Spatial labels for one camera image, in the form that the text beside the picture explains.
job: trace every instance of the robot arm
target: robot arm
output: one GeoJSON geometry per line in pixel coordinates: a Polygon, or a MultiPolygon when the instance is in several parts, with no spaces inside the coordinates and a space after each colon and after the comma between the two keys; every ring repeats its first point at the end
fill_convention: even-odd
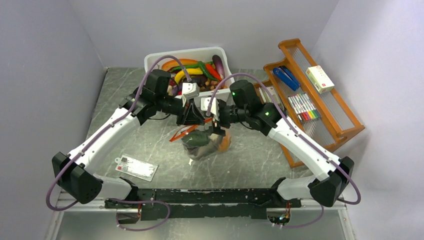
{"type": "Polygon", "coordinates": [[[71,158],[80,154],[80,157],[66,169],[57,184],[81,204],[89,203],[95,198],[128,200],[129,196],[133,194],[132,192],[137,191],[137,187],[132,182],[124,178],[94,177],[93,175],[110,149],[157,112],[176,115],[178,125],[204,125],[205,119],[195,107],[193,99],[196,92],[197,95],[199,93],[197,85],[186,84],[184,98],[174,98],[166,93],[170,77],[167,72],[154,70],[148,77],[132,114],[113,124],[116,119],[130,109],[138,89],[128,95],[119,104],[119,108],[115,110],[112,116],[80,146],[71,150],[67,155],[61,152],[57,153],[52,159],[55,176],[59,174],[71,158]],[[83,152],[82,149],[102,131],[104,132],[101,137],[83,152]]]}
{"type": "Polygon", "coordinates": [[[348,184],[348,179],[331,163],[352,175],[354,162],[349,157],[340,159],[327,151],[299,129],[292,119],[283,119],[272,103],[261,103],[254,86],[247,80],[239,80],[230,86],[235,105],[226,106],[223,101],[203,98],[201,109],[211,105],[212,128],[217,134],[221,127],[231,123],[246,122],[265,136],[285,146],[312,171],[313,176],[285,179],[278,186],[279,195],[285,199],[314,199],[326,207],[332,207],[348,184]]]}
{"type": "MultiPolygon", "coordinates": [[[[64,155],[59,152],[53,159],[53,170],[58,175],[70,158],[77,154],[82,156],[70,165],[57,184],[72,195],[81,204],[86,204],[94,198],[111,198],[134,201],[137,199],[138,188],[124,178],[110,178],[93,174],[99,163],[109,150],[121,141],[129,132],[140,127],[156,112],[177,116],[178,125],[203,125],[204,118],[194,104],[198,96],[196,84],[184,84],[182,99],[167,96],[166,89],[170,79],[169,73],[154,70],[148,77],[140,98],[133,108],[132,114],[113,124],[113,121],[126,113],[135,100],[137,89],[127,96],[114,114],[100,128],[109,127],[91,147],[82,152],[84,146],[97,136],[97,132],[79,147],[64,155]]],[[[276,107],[271,103],[261,103],[253,85],[246,80],[240,80],[230,86],[235,105],[226,106],[225,102],[213,99],[213,120],[211,130],[217,134],[225,134],[221,127],[229,128],[232,123],[246,122],[253,130],[260,131],[265,136],[279,142],[298,156],[311,169],[314,176],[298,179],[284,179],[277,187],[277,192],[284,200],[312,198],[320,204],[331,207],[347,186],[347,179],[317,152],[326,150],[305,133],[297,129],[295,132],[288,122],[294,125],[288,117],[288,122],[282,118],[276,107]]],[[[201,109],[206,110],[211,98],[204,98],[201,109]]],[[[352,174],[353,161],[345,157],[326,152],[329,159],[338,164],[347,174],[352,174]]]]}

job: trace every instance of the white plastic basket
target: white plastic basket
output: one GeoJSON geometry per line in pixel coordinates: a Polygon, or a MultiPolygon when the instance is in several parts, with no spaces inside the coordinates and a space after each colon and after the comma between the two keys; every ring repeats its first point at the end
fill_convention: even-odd
{"type": "MultiPolygon", "coordinates": [[[[213,55],[218,55],[222,60],[222,65],[224,66],[224,73],[225,77],[231,75],[230,69],[228,67],[227,62],[227,55],[225,54],[224,49],[222,47],[218,46],[212,46],[212,47],[202,47],[202,48],[193,48],[193,49],[187,49],[187,50],[178,50],[178,51],[167,51],[167,52],[159,52],[159,53],[152,53],[147,55],[144,58],[144,69],[145,71],[149,69],[153,62],[156,61],[158,58],[164,56],[164,55],[172,55],[178,59],[193,59],[197,61],[202,62],[210,62],[212,61],[213,55]]],[[[159,62],[158,68],[161,69],[162,65],[171,59],[164,59],[159,62]]],[[[230,85],[234,83],[234,78],[229,79],[225,82],[225,85],[229,88],[230,85]]],[[[216,97],[218,99],[226,101],[228,104],[232,102],[232,98],[229,99],[230,95],[230,89],[224,88],[218,90],[216,93],[216,97]]],[[[196,106],[200,107],[200,100],[201,98],[205,98],[207,96],[210,96],[212,94],[212,91],[205,91],[201,92],[198,97],[194,99],[196,106]]]]}

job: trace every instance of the plastic bag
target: plastic bag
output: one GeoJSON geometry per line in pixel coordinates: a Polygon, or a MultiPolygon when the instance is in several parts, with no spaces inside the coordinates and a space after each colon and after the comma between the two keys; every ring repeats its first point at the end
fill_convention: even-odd
{"type": "Polygon", "coordinates": [[[231,144],[231,134],[228,129],[224,130],[225,136],[198,129],[187,133],[181,141],[188,157],[199,161],[213,154],[227,151],[231,144]]]}

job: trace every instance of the white box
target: white box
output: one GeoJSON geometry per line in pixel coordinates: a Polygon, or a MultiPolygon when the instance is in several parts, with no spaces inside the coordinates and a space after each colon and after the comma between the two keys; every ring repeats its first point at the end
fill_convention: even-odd
{"type": "MultiPolygon", "coordinates": [[[[213,55],[218,55],[222,60],[222,65],[224,66],[225,77],[231,75],[230,69],[228,67],[227,55],[225,54],[224,49],[218,46],[212,47],[202,47],[202,48],[193,48],[187,50],[177,50],[177,51],[167,51],[167,52],[159,52],[159,53],[151,53],[144,58],[144,70],[147,71],[158,58],[164,55],[172,55],[178,59],[193,59],[202,62],[210,62],[212,61],[213,55]]],[[[162,68],[162,65],[168,61],[170,58],[164,59],[159,62],[159,66],[155,67],[155,69],[162,68]]],[[[230,95],[230,85],[234,83],[234,78],[230,78],[225,82],[225,86],[228,88],[220,89],[216,92],[216,97],[218,99],[224,100],[227,102],[227,105],[233,104],[233,98],[230,95]]],[[[197,107],[200,107],[201,98],[206,98],[212,95],[213,91],[204,91],[199,94],[198,97],[194,99],[194,102],[197,107]]]]}
{"type": "Polygon", "coordinates": [[[308,67],[305,74],[320,94],[329,92],[334,87],[329,76],[327,76],[326,72],[319,65],[308,67]]]}

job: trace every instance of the wooden rack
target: wooden rack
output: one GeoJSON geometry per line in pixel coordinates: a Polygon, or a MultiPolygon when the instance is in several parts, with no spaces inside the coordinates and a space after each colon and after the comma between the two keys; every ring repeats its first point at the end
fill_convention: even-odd
{"type": "MultiPolygon", "coordinates": [[[[287,108],[287,113],[294,123],[318,144],[324,146],[328,151],[334,152],[343,144],[357,135],[365,127],[359,122],[350,108],[340,97],[336,88],[329,92],[319,94],[305,75],[307,68],[316,66],[317,63],[306,51],[299,39],[282,41],[278,47],[284,53],[282,61],[270,63],[263,67],[269,79],[265,86],[274,86],[282,103],[287,108]],[[290,89],[284,82],[273,74],[273,69],[286,66],[300,82],[300,88],[296,91],[290,89]],[[295,111],[291,107],[287,97],[305,92],[311,98],[319,111],[321,118],[300,122],[295,111]]],[[[256,92],[261,86],[255,84],[256,92]]],[[[291,168],[304,165],[296,156],[292,155],[287,148],[281,145],[291,168]]]]}

